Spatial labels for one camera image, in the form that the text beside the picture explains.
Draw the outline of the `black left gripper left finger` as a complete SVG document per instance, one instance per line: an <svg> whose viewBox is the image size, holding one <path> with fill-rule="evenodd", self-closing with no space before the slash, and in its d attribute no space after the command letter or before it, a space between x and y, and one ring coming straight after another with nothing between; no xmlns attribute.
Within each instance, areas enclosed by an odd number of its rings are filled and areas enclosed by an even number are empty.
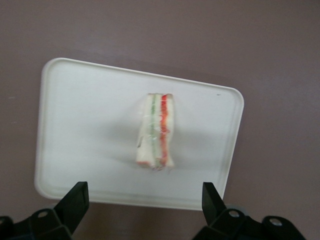
<svg viewBox="0 0 320 240"><path fill-rule="evenodd" d="M88 183L77 182L56 206L41 209L30 217L33 238L35 240L71 240L89 209L89 204Z"/></svg>

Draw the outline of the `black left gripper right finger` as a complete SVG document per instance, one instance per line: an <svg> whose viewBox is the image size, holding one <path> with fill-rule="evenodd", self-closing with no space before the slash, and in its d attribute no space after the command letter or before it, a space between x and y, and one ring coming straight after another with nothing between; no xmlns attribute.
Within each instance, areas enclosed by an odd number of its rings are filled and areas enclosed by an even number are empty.
<svg viewBox="0 0 320 240"><path fill-rule="evenodd" d="M211 182L202 185L202 212L207 225L195 240L262 240L261 224L240 210L227 208Z"/></svg>

